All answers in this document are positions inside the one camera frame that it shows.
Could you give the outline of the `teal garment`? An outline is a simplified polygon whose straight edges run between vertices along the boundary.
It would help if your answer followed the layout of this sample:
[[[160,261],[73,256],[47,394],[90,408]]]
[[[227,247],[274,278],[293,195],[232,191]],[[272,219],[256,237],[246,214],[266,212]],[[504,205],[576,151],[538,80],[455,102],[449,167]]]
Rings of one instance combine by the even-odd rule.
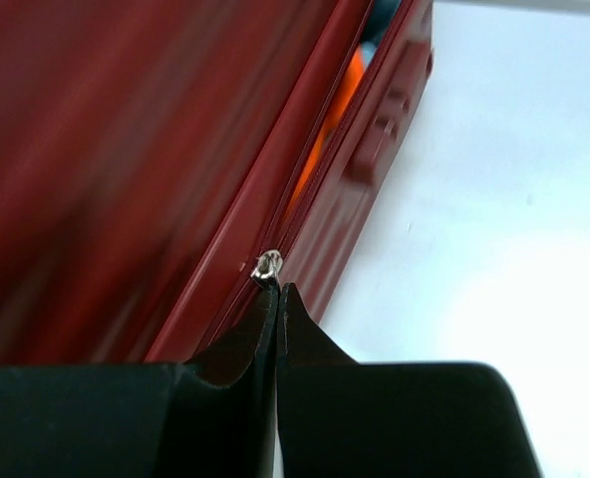
[[[379,48],[401,0],[375,0],[360,38],[360,49],[364,64],[368,66]]]

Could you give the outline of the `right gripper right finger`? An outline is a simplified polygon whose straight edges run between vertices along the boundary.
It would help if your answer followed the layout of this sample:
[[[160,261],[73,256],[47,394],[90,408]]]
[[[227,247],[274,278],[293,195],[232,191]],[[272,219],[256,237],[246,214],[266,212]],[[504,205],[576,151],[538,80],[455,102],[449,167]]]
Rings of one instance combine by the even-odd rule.
[[[537,477],[511,388],[478,362],[361,364],[294,284],[277,319],[277,421],[288,477]]]

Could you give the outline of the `silver zipper pull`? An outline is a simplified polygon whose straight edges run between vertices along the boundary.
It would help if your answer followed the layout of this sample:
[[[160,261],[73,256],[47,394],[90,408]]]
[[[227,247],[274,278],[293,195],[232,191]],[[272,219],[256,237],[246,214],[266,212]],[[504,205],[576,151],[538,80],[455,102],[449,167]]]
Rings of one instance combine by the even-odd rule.
[[[250,278],[263,289],[280,288],[279,274],[283,267],[283,258],[276,249],[263,252],[256,261]]]

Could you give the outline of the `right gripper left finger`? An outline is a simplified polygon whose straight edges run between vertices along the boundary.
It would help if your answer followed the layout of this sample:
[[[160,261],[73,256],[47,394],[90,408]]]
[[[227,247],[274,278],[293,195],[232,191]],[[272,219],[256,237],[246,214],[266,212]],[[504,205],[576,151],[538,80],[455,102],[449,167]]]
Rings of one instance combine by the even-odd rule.
[[[0,367],[0,477],[269,477],[279,290],[186,362]]]

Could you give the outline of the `red suitcase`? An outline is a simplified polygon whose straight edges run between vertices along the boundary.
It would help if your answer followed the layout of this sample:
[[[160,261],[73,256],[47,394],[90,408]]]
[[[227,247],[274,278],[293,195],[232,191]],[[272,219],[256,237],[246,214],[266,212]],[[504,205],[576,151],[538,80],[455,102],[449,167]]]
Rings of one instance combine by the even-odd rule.
[[[320,320],[433,68],[400,5],[285,215],[371,1],[0,1],[0,364],[183,361],[255,299]]]

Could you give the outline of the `orange zip jacket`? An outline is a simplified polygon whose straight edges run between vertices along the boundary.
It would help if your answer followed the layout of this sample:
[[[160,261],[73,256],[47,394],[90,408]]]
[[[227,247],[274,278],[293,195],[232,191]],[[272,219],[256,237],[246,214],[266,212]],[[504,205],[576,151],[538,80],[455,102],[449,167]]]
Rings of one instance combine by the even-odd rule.
[[[364,47],[359,45],[353,54],[345,75],[340,82],[340,85],[337,88],[333,100],[327,110],[321,129],[310,151],[296,188],[291,196],[285,215],[288,215],[292,212],[297,198],[303,191],[304,186],[306,185],[309,177],[314,171],[314,168],[319,162],[325,144],[329,140],[331,134],[338,127],[342,115],[344,114],[351,98],[357,90],[362,77],[365,75],[366,69],[367,61],[365,60]]]

